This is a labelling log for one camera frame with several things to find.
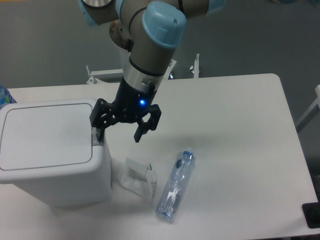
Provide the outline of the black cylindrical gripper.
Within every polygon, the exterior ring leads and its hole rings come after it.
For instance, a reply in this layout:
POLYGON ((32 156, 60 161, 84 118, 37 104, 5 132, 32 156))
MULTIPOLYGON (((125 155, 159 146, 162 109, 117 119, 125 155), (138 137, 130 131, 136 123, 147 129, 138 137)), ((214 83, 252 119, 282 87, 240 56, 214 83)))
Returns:
POLYGON ((153 82, 148 83, 144 92, 129 85, 122 77, 114 101, 109 103, 99 98, 89 116, 91 126, 96 128, 97 140, 102 140, 105 129, 118 122, 130 124, 137 122, 138 127, 134 134, 136 143, 148 131, 155 131, 162 114, 158 104, 151 105, 155 94, 156 85, 153 82), (150 116, 147 122, 144 122, 142 117, 147 113, 150 116))

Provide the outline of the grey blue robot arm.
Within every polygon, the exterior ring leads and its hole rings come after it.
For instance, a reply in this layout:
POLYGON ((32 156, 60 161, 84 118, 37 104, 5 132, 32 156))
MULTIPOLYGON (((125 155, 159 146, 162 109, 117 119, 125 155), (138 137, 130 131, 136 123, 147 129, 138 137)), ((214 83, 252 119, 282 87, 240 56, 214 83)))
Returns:
POLYGON ((80 0, 79 8, 91 26, 118 20, 128 31, 130 56, 116 97, 100 98, 90 114, 96 138, 117 123, 137 123, 134 140, 154 131, 161 109, 153 103, 169 63, 181 44, 188 19, 222 9, 223 0, 80 0))

